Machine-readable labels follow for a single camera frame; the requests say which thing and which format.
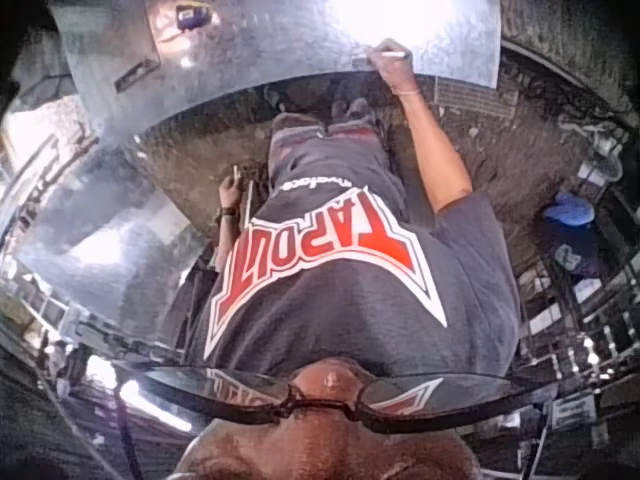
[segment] wristwatch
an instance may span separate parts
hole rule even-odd
[[[220,226],[220,222],[222,222],[222,217],[235,217],[236,219],[240,219],[240,210],[238,207],[222,207],[218,209],[218,215],[216,216],[216,225]]]

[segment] glasses frame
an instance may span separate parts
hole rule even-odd
[[[499,415],[510,413],[515,410],[533,406],[541,413],[538,422],[538,437],[533,443],[533,449],[531,454],[526,459],[522,469],[522,479],[529,479],[535,471],[536,464],[539,461],[540,453],[542,451],[542,444],[547,432],[548,425],[548,412],[549,405],[557,397],[558,384],[557,383],[540,383],[529,379],[518,377],[497,377],[494,375],[480,375],[476,373],[470,373],[467,375],[480,376],[485,378],[508,380],[511,383],[523,388],[522,391],[513,395],[507,395],[505,397],[492,400],[489,402],[480,403],[470,407],[459,408],[451,410],[442,415],[425,416],[414,415],[399,417],[397,415],[390,415],[381,413],[375,409],[370,408],[361,398],[367,389],[369,384],[365,384],[360,390],[354,406],[350,406],[345,402],[336,400],[320,400],[320,399],[306,399],[302,394],[291,385],[291,382],[287,379],[279,379],[275,377],[274,380],[280,380],[286,382],[289,387],[287,398],[279,405],[261,405],[261,406],[240,406],[230,405],[228,403],[220,402],[208,397],[203,397],[195,393],[181,390],[177,387],[167,385],[158,380],[145,376],[145,373],[153,371],[158,368],[175,368],[177,370],[181,368],[209,368],[203,366],[160,366],[152,363],[117,363],[114,366],[118,369],[118,384],[114,390],[114,397],[116,403],[118,428],[120,430],[120,438],[127,456],[129,463],[129,469],[135,480],[144,480],[140,464],[137,459],[135,445],[128,425],[127,406],[120,396],[120,391],[124,384],[129,380],[136,380],[140,385],[140,388],[144,391],[148,391],[158,397],[166,399],[176,405],[191,410],[195,413],[202,415],[222,419],[228,422],[237,423],[241,425],[266,425],[277,424],[280,420],[288,418],[292,413],[301,408],[325,408],[341,411],[345,417],[352,422],[359,422],[362,425],[375,432],[381,434],[411,434],[411,433],[427,433],[434,431],[449,430],[452,428],[458,428],[465,425],[471,425],[489,418],[497,417]],[[453,372],[433,372],[433,373],[421,373],[413,375],[403,375],[393,377],[394,379],[407,379],[417,378],[424,376],[437,376],[437,375],[455,375]],[[257,377],[265,377],[260,374],[251,374]]]

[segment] blue object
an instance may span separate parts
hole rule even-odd
[[[582,198],[570,193],[556,195],[556,205],[547,208],[542,216],[570,227],[579,227],[591,223],[595,218],[593,206]]]

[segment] gray t-shirt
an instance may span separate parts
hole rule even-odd
[[[329,356],[377,375],[504,374],[519,302],[504,237],[471,194],[428,231],[406,223],[382,149],[310,140],[229,255],[189,361],[287,375]]]

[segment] glasses lens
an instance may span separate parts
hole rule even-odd
[[[239,407],[280,405],[289,396],[289,384],[286,381],[215,368],[158,367],[144,373],[141,381],[150,381],[150,388],[154,384],[161,384]]]
[[[523,391],[504,378],[434,374],[378,380],[366,387],[360,400],[384,415],[437,416]]]

